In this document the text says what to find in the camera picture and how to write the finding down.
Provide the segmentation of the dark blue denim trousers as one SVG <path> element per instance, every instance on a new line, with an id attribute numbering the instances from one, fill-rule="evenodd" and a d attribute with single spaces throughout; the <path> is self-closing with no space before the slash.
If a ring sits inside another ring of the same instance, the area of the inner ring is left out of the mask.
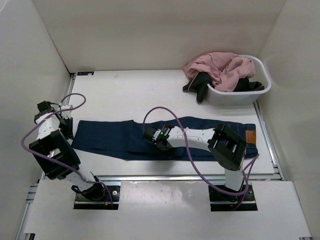
<path id="1" fill-rule="evenodd" d="M 180 117 L 183 127 L 206 130 L 225 124 L 246 139 L 246 131 L 256 131 L 254 123 L 238 123 L 213 119 L 202 119 L 192 116 Z M 125 121 L 87 121 L 80 120 L 71 146 L 74 149 L 123 159 L 127 161 L 189 161 L 185 147 L 161 151 L 156 146 L 153 135 L 165 125 L 179 126 L 175 119 L 160 120 L 143 124 L 134 120 Z M 194 161 L 216 162 L 208 150 L 189 147 Z"/>

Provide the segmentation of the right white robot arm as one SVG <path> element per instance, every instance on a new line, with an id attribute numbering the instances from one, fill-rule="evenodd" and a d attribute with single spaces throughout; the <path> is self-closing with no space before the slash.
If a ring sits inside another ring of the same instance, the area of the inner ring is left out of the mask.
<path id="1" fill-rule="evenodd" d="M 185 147 L 189 161 L 198 176 L 213 189 L 236 200 L 248 191 L 248 178 L 243 170 L 247 142 L 225 124 L 215 128 L 190 129 L 182 125 L 165 125 L 161 129 L 143 129 L 143 138 L 161 151 Z M 225 190 L 213 185 L 197 169 L 190 149 L 210 152 L 218 164 L 224 168 Z"/>

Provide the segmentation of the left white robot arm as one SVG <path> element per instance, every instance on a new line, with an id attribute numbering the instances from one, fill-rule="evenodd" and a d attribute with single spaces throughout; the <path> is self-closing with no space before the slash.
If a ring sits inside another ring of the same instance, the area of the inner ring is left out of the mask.
<path id="1" fill-rule="evenodd" d="M 29 149 L 68 165 L 81 174 L 79 176 L 68 168 L 34 155 L 47 178 L 70 181 L 71 189 L 75 193 L 90 201 L 101 201 L 107 194 L 104 186 L 97 183 L 99 179 L 96 176 L 80 168 L 81 161 L 69 143 L 74 139 L 73 118 L 70 111 L 73 106 L 59 106 L 59 110 L 66 111 L 45 119 L 50 113 L 56 111 L 54 105 L 55 103 L 49 101 L 37 104 L 39 113 L 34 116 L 34 122 L 39 124 L 44 121 L 44 123 L 38 128 L 37 138 L 29 144 Z"/>

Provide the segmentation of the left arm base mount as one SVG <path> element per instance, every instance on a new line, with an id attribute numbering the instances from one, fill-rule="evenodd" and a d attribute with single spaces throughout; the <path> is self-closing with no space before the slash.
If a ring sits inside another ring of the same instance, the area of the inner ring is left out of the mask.
<path id="1" fill-rule="evenodd" d="M 81 191 L 73 185 L 71 190 L 75 192 L 73 208 L 75 210 L 118 210 L 121 194 L 121 184 L 111 183 L 106 185 L 107 190 L 100 184 L 94 184 L 88 190 Z"/>

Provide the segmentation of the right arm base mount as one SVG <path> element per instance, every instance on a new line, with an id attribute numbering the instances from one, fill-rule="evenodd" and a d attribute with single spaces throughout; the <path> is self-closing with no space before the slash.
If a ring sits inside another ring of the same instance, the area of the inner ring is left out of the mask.
<path id="1" fill-rule="evenodd" d="M 255 193 L 250 183 L 245 196 L 227 195 L 211 186 L 208 186 L 208 194 L 211 212 L 250 212 L 258 210 Z"/>

